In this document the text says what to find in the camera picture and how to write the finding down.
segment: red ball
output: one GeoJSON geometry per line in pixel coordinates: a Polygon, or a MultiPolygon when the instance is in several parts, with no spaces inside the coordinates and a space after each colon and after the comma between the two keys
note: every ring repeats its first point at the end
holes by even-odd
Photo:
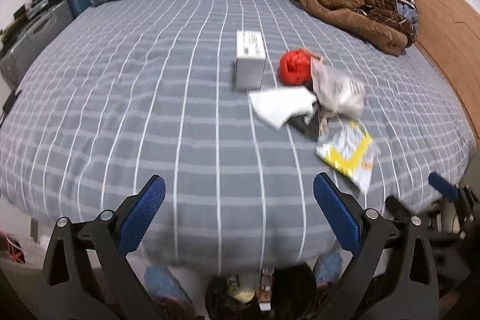
{"type": "Polygon", "coordinates": [[[288,86],[302,86],[311,81],[310,56],[305,49],[285,53],[280,59],[278,68],[282,83],[288,86]]]}

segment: gray bed sheet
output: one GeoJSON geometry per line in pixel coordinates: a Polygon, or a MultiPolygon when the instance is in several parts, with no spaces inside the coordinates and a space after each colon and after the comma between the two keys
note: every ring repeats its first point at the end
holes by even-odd
{"type": "MultiPolygon", "coordinates": [[[[0,188],[39,219],[116,209],[153,174],[166,200],[141,251],[209,272],[286,265],[335,238],[313,197],[326,171],[362,207],[396,195],[438,198],[427,176],[457,182],[475,141],[443,77],[415,48],[400,57],[306,14],[293,0],[122,0],[90,8],[35,61],[0,130],[0,188]],[[307,47],[367,86],[361,120],[380,148],[362,195],[295,129],[259,121],[233,89],[235,34],[261,31],[262,88],[279,86],[287,49],[307,47]]],[[[330,122],[330,132],[342,120],[330,122]]]]}

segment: white box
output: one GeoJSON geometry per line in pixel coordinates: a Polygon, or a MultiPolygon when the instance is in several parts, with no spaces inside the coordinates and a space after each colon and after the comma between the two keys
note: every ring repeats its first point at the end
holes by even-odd
{"type": "Polygon", "coordinates": [[[235,87],[238,90],[260,90],[265,59],[262,34],[259,31],[237,31],[235,87]]]}

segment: plastic bag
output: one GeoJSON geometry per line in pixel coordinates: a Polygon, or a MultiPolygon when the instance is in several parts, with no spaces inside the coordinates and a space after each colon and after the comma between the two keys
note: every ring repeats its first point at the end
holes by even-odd
{"type": "Polygon", "coordinates": [[[363,125],[350,122],[330,141],[317,145],[316,151],[362,193],[368,192],[374,160],[380,151],[363,125]]]}
{"type": "Polygon", "coordinates": [[[320,105],[327,111],[358,120],[364,108],[364,84],[315,58],[311,58],[310,71],[320,105]]]}

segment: bed sheet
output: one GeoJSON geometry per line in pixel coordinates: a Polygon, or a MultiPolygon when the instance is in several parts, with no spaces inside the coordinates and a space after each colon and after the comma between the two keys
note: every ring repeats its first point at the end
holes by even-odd
{"type": "MultiPolygon", "coordinates": [[[[362,207],[396,195],[418,210],[427,177],[458,181],[474,136],[455,93],[415,48],[400,57],[306,14],[293,0],[122,0],[87,9],[35,61],[0,130],[0,188],[40,221],[116,209],[158,174],[166,200],[141,245],[153,262],[230,272],[286,265],[335,238],[313,197],[326,171],[362,207]],[[261,31],[262,88],[307,47],[367,86],[378,143],[362,195],[295,129],[259,121],[233,89],[235,37],[261,31]]],[[[341,119],[329,123],[337,132],[341,119]]]]}

